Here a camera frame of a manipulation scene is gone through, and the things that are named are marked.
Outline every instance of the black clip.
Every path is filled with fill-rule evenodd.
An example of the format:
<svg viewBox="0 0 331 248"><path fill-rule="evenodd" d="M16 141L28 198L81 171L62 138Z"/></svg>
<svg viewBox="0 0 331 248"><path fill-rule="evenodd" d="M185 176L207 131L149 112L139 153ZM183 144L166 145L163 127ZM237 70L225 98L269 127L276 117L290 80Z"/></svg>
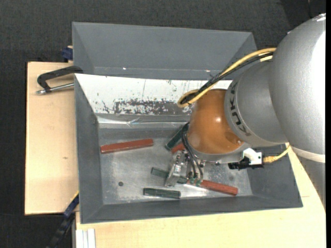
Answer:
<svg viewBox="0 0 331 248"><path fill-rule="evenodd" d="M71 83L71 84L66 84L66 85L61 85L61 86L56 86L56 87L51 88L46 82L47 80L54 79L54 78L57 78L60 76L65 76L65 75L68 75L71 73L83 73L83 70L81 68L79 68L78 66L70 66L67 68L63 68L63 69L41 74L38 77L37 82L43 88L43 90L39 90L36 93L45 94L45 93L49 93L49 92L52 92L55 90L60 90L60 89L66 88L66 87L73 86L73 83Z"/></svg>

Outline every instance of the red bar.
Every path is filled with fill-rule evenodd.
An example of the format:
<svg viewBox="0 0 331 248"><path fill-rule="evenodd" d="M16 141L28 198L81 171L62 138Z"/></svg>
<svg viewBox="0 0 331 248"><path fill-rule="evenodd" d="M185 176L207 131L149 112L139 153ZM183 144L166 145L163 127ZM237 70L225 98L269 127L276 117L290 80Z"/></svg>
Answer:
<svg viewBox="0 0 331 248"><path fill-rule="evenodd" d="M101 153L111 153L117 151L127 151L139 148L151 147L153 146L153 139L139 139L137 141L123 142L123 143L113 143L100 146Z"/></svg>
<svg viewBox="0 0 331 248"><path fill-rule="evenodd" d="M215 183L208 180L203 180L200 184L201 188L217 191L224 194L237 195L238 188L231 187L230 185Z"/></svg>
<svg viewBox="0 0 331 248"><path fill-rule="evenodd" d="M180 143L171 149L171 153L174 154L175 152L182 151L182 150L185 150L185 147L184 147L183 143Z"/></svg>

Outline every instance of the plywood surface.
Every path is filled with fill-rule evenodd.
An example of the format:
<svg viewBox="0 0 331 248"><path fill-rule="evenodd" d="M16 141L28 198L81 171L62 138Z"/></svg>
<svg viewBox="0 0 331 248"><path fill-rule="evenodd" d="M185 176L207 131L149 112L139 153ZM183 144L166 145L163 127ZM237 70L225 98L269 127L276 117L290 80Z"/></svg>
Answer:
<svg viewBox="0 0 331 248"><path fill-rule="evenodd" d="M63 212L78 190L73 88L46 95L37 77L68 63L27 65L25 214ZM73 75L49 81L56 86Z"/></svg>

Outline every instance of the dark gray floor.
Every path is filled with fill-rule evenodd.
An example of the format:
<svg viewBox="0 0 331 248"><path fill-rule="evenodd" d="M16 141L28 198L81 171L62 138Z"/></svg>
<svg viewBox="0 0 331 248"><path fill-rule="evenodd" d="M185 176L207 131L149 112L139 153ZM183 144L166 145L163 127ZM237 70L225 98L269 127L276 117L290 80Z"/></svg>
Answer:
<svg viewBox="0 0 331 248"><path fill-rule="evenodd" d="M0 0L0 246L45 247L61 222L23 216L25 61L63 61L71 21L245 30L262 48L325 12L325 1ZM70 247L69 237L61 247Z"/></svg>

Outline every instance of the gray robot arm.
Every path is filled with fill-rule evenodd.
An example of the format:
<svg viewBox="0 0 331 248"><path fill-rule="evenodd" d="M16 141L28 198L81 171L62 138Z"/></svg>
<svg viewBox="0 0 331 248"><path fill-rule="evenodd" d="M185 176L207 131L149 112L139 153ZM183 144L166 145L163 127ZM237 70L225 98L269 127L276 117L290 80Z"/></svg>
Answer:
<svg viewBox="0 0 331 248"><path fill-rule="evenodd" d="M326 14L292 30L271 61L232 82L224 102L231 129L246 143L290 143L324 207L325 36Z"/></svg>

